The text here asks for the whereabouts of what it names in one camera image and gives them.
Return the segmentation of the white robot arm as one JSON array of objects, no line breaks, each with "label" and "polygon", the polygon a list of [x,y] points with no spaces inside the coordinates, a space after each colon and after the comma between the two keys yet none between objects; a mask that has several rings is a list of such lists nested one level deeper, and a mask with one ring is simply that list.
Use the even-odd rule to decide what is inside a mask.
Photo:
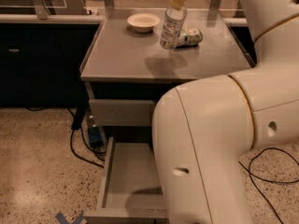
[{"label": "white robot arm", "polygon": [[153,150],[170,224],[253,224],[239,169],[299,135],[298,0],[240,0],[255,67],[179,85],[156,105]]}]

